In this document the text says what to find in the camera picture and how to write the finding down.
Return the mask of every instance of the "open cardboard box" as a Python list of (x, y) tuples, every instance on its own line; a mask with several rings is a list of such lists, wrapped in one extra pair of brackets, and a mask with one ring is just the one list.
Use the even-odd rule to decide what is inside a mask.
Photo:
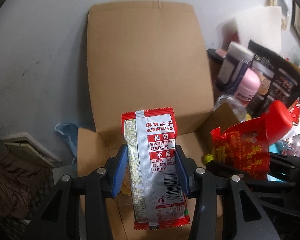
[[(210, 131), (238, 123), (228, 105), (212, 112), (209, 64), (191, 5), (127, 1), (91, 7), (87, 59), (97, 132), (79, 129), (79, 176), (104, 166), (124, 143), (122, 113), (173, 107), (179, 133), (176, 143), (198, 166), (203, 166), (203, 154), (211, 153)], [(114, 239), (188, 239), (191, 224), (134, 230), (132, 201), (117, 198), (106, 203)], [(187, 200), (187, 205), (192, 222), (195, 199)]]

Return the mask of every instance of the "metal screw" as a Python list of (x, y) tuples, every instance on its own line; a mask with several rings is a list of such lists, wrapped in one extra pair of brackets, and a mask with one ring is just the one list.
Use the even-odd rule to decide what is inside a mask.
[(70, 176), (69, 175), (63, 175), (61, 179), (62, 179), (62, 181), (66, 182), (66, 181), (70, 180)]
[(99, 168), (99, 169), (97, 169), (97, 173), (99, 173), (99, 174), (105, 174), (106, 173), (106, 169), (105, 168)]
[(204, 168), (197, 168), (195, 170), (198, 174), (204, 174), (206, 172), (206, 170)]
[(231, 176), (231, 179), (234, 181), (234, 182), (238, 182), (240, 180), (240, 177), (238, 175), (232, 175)]

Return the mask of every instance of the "red snack bag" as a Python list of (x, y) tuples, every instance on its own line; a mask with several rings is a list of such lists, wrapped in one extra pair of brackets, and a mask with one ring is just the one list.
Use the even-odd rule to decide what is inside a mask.
[(299, 117), (300, 117), (300, 99), (299, 98), (289, 108), (289, 113), (292, 117), (293, 125), (297, 126), (299, 124)]
[(255, 179), (267, 179), (270, 154), (264, 117), (234, 125), (223, 134), (216, 128), (211, 136), (215, 160), (247, 171)]
[(135, 229), (163, 229), (190, 223), (176, 174), (177, 124), (172, 108), (122, 114), (128, 145)]

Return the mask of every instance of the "brown fabric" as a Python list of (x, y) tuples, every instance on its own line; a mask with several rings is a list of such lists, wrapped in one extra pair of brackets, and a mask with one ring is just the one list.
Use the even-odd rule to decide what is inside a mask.
[(48, 175), (48, 168), (18, 159), (0, 141), (0, 216), (23, 219), (28, 213), (30, 197)]

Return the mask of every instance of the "latiao package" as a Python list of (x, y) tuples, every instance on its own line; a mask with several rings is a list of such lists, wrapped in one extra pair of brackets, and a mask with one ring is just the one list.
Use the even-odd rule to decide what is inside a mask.
[(128, 145), (135, 229), (190, 223), (175, 165), (177, 125), (172, 108), (122, 114)]
[(299, 117), (300, 117), (300, 99), (299, 98), (289, 108), (289, 113), (291, 114), (293, 125), (297, 126), (299, 124)]
[(223, 134), (216, 128), (211, 136), (215, 160), (247, 171), (255, 179), (267, 179), (270, 154), (265, 117), (234, 125)]

